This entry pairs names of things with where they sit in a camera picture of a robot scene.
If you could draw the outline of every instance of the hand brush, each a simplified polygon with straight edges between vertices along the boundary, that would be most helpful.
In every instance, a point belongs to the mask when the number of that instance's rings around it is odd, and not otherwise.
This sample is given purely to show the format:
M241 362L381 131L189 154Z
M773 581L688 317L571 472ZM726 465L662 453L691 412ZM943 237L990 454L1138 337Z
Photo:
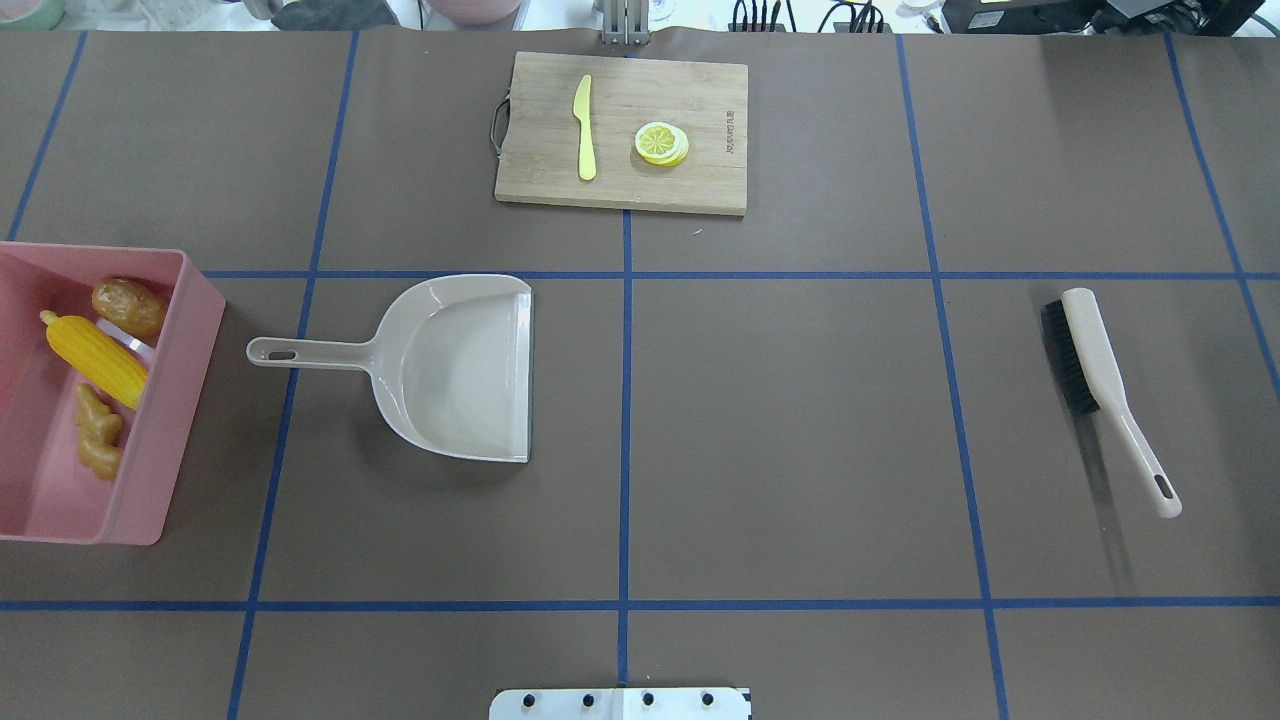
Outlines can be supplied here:
M1064 292L1061 300L1044 306L1044 325L1046 338L1057 356L1053 370L1066 406L1075 415L1101 413L1111 420L1129 456L1144 474L1143 484L1156 512L1161 518L1176 518L1183 511L1183 502L1129 410L1120 366L1093 291L1078 287Z

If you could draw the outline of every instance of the blue tape line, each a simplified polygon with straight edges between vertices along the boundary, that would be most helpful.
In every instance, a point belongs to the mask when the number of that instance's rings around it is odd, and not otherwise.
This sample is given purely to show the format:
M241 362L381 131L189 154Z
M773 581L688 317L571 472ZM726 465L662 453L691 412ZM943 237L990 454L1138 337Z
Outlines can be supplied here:
M933 275L928 270L641 270L632 277L637 281L923 281Z
M622 211L622 429L618 462L618 685L627 683L631 601L631 331L634 307L631 210Z
M1201 146L1199 132L1196 129L1196 118L1192 117L1192 105L1187 100L1187 87L1183 85L1183 70L1178 64L1178 51L1174 49L1174 36L1165 32L1165 51L1169 54L1169 69L1174 73L1174 87L1178 88L1178 101L1183 106L1183 118L1187 120L1187 132L1190 135L1192 150L1196 151L1196 161L1199 163L1201 174L1204 176L1204 187L1208 188L1208 197L1213 202L1213 214L1217 217L1217 227L1222 231L1222 241L1226 242L1226 252L1231 258L1231 266L1235 268L1235 277L1240 283L1240 295L1244 296L1244 307L1249 311L1249 320L1253 323L1253 333L1257 336L1258 350L1262 351L1262 361L1267 366L1271 377L1271 389L1280 400L1280 370L1276 369L1275 356L1271 355L1271 346L1267 343L1266 332L1262 329L1262 319L1258 316L1257 305L1253 302L1253 293L1249 291L1249 281L1244 273L1244 264L1235 247L1235 238L1231 236L1231 227L1226 222L1226 211L1222 210L1222 200L1217 195L1217 183L1213 182L1213 173L1208 169L1208 160L1204 158L1204 149Z
M641 612L823 612L842 610L982 610L978 598L886 600L632 600Z
M49 142L54 138L54 128L58 127L58 118L63 114L67 95L72 91L72 79L76 78L81 55L84 54L86 38L88 38L88 32L81 31L79 38L76 40L76 53L72 55L72 63L67 67L67 77L63 78L63 88L58 92L54 111L49 114L49 124L45 126L45 136L40 138L40 149L36 151L36 159L31 163L31 172L27 173L27 184L22 188L18 209L13 213L13 223L9 224L9 234L5 236L6 241L13 241L18 237L18 227L22 225L22 217L27 213L27 202L31 200L32 191L36 190L36 177L40 176L40 167L45 164L45 152L49 151Z
M614 600L259 601L259 612L614 612Z
M307 286L302 293L302 310L298 314L297 337L306 337L311 318L311 300L315 293L316 270L320 265L320 252L324 249L324 231L329 219L329 199L333 195L333 178L338 170L338 152L342 147L342 131L347 118L347 100L351 95L351 79L356 68L356 50L360 47L360 32L351 33L351 47L347 51L347 70L342 79L342 94L338 97L338 115L334 120L333 142L329 147L329 165L325 169L324 191L320 196L320 210L316 217L316 233L311 246L311 261L307 270ZM241 647L236 659L236 675L232 679L232 693L227 706L228 720L239 714L241 693L244 689L244 671L248 667L250 644L253 639L256 605L262 588L262 569L266 564L266 547L271 538L271 520L275 515L275 498L280 487L280 471L284 468L284 448L289 439L289 421L293 416L293 400L297 392L298 372L289 370L289 382L284 391L284 407L280 410L280 428L276 434L275 457L271 461L271 478L266 488L266 502L262 507L262 525L257 537L257 551L253 557L253 575L250 582L248 607L244 611L244 628L241 633Z
M626 270L205 270L210 278L294 279L430 279L458 273L500 273L524 279L621 281ZM1245 273L1275 281L1280 273ZM635 281L1230 281L1236 273L1161 273L1126 270L636 270Z
M1234 281L1234 273L1152 273L1126 270L940 270L945 281Z
M243 612L246 602L182 600L5 600L0 612Z
M206 278L229 279L302 279L307 270L202 270Z
M244 669L248 667L248 648L253 638L253 621L257 615L251 606L244 611L244 625L241 628L241 644L236 651L236 675L232 678L232 696L227 703L227 720L239 715L239 698L244 693Z
M460 273L497 273L526 281L618 281L617 270L317 270L321 279L431 279Z
M951 351L951 329L947 322L946 299L942 295L942 279L938 275L938 252L933 238L933 219L929 211L929 193L924 182L924 161L920 156L920 140L915 124L915 104L911 100L911 78L906 65L906 46L902 36L893 36L897 44L897 72L902 81L902 105L906 110L906 131L911 141L911 163L915 167L915 190L920 200L920 220L924 227L924 245L929 255L929 270L933 275L933 305L938 314L938 329L942 333L942 360L947 370L947 387L951 393L951 413L956 430L956 445L960 454L960 471L964 477L965 502L969 507L969 533L973 538L974 562L978 569L978 588L986 605L983 615L987 625L987 651L991 656L991 676L996 691L996 708L1001 720L1009 720L1009 702L1005 693L1004 664L1000 659L1000 638L996 635L996 616L991 610L991 580L987 577L987 552L982 541L982 520L978 514L978 493L973 486L973 468L969 462L969 439L964 427L964 409L960 405L960 383L956 379L955 357Z
M1280 607L1280 597L1020 597L993 600L991 605L997 610L1070 610L1087 607Z
M0 612L243 612L248 602L183 600L6 600ZM893 610L1079 610L1280 607L1280 596L1006 597L868 600L260 600L256 612L838 612Z

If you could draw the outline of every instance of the yellow knife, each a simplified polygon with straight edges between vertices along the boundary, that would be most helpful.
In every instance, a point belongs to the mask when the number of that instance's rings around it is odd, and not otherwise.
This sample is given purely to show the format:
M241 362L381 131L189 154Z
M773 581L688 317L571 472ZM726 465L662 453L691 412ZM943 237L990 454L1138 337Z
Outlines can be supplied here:
M591 145L591 76L582 76L573 94L573 117L581 129L577 136L577 177L595 178L595 147Z

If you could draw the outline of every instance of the gray dustpan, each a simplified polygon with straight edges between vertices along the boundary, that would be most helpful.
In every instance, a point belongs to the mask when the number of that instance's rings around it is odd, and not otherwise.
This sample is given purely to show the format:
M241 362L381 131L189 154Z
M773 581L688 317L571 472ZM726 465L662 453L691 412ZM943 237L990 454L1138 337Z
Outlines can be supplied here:
M442 455L529 461L532 290L509 275L447 275L406 290L360 343L259 337L266 368L364 370L387 424Z

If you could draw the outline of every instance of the potato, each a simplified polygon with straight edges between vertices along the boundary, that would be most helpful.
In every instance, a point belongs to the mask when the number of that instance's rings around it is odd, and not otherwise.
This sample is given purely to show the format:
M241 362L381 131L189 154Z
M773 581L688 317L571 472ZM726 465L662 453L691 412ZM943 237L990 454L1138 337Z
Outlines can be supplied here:
M160 334L169 304L147 286L124 278L110 278L93 288L93 310L137 338Z

